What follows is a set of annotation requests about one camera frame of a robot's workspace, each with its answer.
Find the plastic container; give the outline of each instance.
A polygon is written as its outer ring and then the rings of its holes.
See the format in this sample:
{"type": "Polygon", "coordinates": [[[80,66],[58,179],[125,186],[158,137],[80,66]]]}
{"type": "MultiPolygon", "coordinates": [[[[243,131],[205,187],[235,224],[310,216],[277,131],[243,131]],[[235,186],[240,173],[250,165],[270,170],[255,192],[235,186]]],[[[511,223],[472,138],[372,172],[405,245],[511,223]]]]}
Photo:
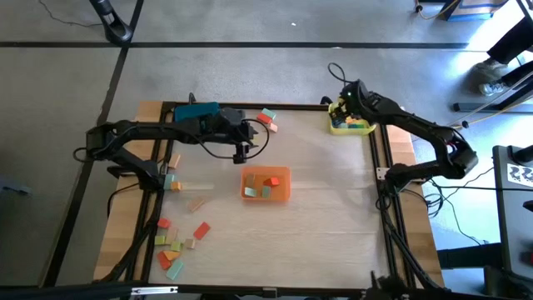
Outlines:
{"type": "MultiPolygon", "coordinates": [[[[333,104],[330,104],[328,108],[328,112],[330,112],[333,107],[333,104]]],[[[333,135],[367,135],[376,129],[376,125],[370,126],[370,124],[366,120],[356,120],[355,124],[360,124],[364,128],[335,128],[331,124],[331,119],[328,118],[328,127],[330,128],[330,133],[333,135]]]]}
{"type": "Polygon", "coordinates": [[[289,167],[250,166],[241,170],[241,197],[246,201],[288,201],[291,197],[291,169],[289,167]],[[247,187],[246,180],[249,174],[255,175],[253,186],[247,187]],[[280,185],[273,187],[269,198],[261,197],[265,180],[277,177],[280,185]],[[244,188],[254,188],[257,197],[248,197],[244,188]]]}

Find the white cable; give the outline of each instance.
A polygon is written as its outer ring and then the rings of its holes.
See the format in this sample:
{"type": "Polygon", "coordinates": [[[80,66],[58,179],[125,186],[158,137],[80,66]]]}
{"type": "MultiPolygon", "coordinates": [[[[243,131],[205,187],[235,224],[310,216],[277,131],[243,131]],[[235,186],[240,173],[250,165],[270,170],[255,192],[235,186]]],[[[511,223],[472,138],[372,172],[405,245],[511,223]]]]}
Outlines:
{"type": "Polygon", "coordinates": [[[456,119],[455,121],[453,122],[450,122],[448,123],[446,126],[459,126],[459,127],[462,127],[462,125],[460,124],[457,124],[457,123],[460,123],[462,121],[464,121],[466,118],[468,118],[469,116],[473,115],[474,113],[478,113],[481,109],[483,108],[486,108],[488,107],[489,105],[491,105],[492,103],[496,102],[496,100],[500,99],[501,97],[503,97],[505,94],[507,94],[509,91],[512,91],[513,88],[516,88],[517,86],[519,86],[521,83],[523,83],[527,78],[529,78],[531,75],[533,75],[533,71],[530,72],[529,74],[527,74],[527,76],[523,77],[521,80],[519,80],[518,82],[516,82],[515,84],[513,84],[512,87],[509,87],[506,91],[504,91],[502,94],[500,94],[498,97],[495,97],[492,101],[488,102],[488,103],[485,103],[483,105],[481,105],[480,107],[476,108],[474,111],[468,113],[466,116],[463,116],[463,117],[460,117],[458,119],[456,119]]]}

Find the green block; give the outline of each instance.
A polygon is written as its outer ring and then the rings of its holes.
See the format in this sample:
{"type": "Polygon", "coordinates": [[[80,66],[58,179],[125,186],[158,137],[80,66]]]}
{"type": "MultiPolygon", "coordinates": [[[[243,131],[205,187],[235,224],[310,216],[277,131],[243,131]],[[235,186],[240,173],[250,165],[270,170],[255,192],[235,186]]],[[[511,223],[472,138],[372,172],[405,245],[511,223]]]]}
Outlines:
{"type": "Polygon", "coordinates": [[[180,271],[183,268],[183,262],[182,261],[174,261],[172,266],[167,271],[167,278],[171,280],[175,280],[177,277],[177,274],[180,273],[180,271]]]}
{"type": "Polygon", "coordinates": [[[263,108],[263,110],[261,111],[261,113],[263,114],[266,114],[268,117],[270,117],[272,120],[274,120],[274,118],[276,117],[276,114],[269,110],[269,109],[266,109],[266,108],[263,108]]]}
{"type": "Polygon", "coordinates": [[[158,245],[164,245],[165,244],[165,236],[156,236],[154,239],[153,239],[153,243],[158,246],[158,245]]]}
{"type": "Polygon", "coordinates": [[[267,186],[263,187],[262,197],[263,198],[269,198],[271,191],[272,191],[271,187],[267,187],[267,186]]]}
{"type": "Polygon", "coordinates": [[[165,184],[163,186],[164,189],[169,190],[170,184],[174,181],[174,174],[167,174],[165,176],[165,184]]]}
{"type": "Polygon", "coordinates": [[[250,187],[244,188],[244,194],[247,195],[248,197],[257,197],[257,191],[250,187]]]}
{"type": "Polygon", "coordinates": [[[182,250],[182,244],[180,242],[178,242],[178,241],[174,241],[170,245],[170,249],[172,251],[180,252],[182,250]]]}

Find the yellow tray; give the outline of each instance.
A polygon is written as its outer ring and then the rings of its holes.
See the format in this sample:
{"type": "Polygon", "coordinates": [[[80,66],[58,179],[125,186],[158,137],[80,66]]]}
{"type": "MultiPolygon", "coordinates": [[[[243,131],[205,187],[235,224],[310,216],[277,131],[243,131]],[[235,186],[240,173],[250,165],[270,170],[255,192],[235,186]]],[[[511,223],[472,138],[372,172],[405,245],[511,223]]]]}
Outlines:
{"type": "MultiPolygon", "coordinates": [[[[334,104],[330,104],[328,108],[328,112],[333,110],[334,104]]],[[[328,127],[330,128],[330,133],[333,135],[367,135],[376,129],[376,125],[370,126],[370,124],[366,120],[356,120],[355,124],[363,125],[364,128],[335,128],[333,125],[331,125],[331,119],[328,118],[328,127]]]]}

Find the teal block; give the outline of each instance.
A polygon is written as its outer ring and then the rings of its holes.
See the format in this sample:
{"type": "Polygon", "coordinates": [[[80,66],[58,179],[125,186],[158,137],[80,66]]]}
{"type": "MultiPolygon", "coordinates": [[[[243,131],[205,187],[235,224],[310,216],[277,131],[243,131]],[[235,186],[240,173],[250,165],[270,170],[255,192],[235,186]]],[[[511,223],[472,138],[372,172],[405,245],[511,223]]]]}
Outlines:
{"type": "Polygon", "coordinates": [[[170,184],[174,181],[174,174],[167,174],[165,176],[165,184],[163,185],[163,188],[166,190],[170,189],[170,184]]]}
{"type": "Polygon", "coordinates": [[[364,128],[365,125],[362,124],[349,124],[348,128],[364,128]]]}
{"type": "Polygon", "coordinates": [[[263,187],[263,193],[261,194],[263,198],[269,198],[272,191],[271,187],[263,187]]]}
{"type": "Polygon", "coordinates": [[[257,191],[250,187],[244,188],[244,194],[247,195],[248,197],[257,197],[257,191]]]}
{"type": "Polygon", "coordinates": [[[269,109],[266,109],[266,108],[263,108],[263,110],[261,111],[261,113],[264,113],[266,114],[268,117],[270,117],[272,120],[274,120],[274,118],[276,117],[276,114],[269,110],[269,109]]]}
{"type": "Polygon", "coordinates": [[[167,271],[167,278],[171,280],[175,280],[177,277],[177,274],[180,273],[180,271],[183,268],[183,262],[182,261],[174,261],[172,266],[167,271]]]}

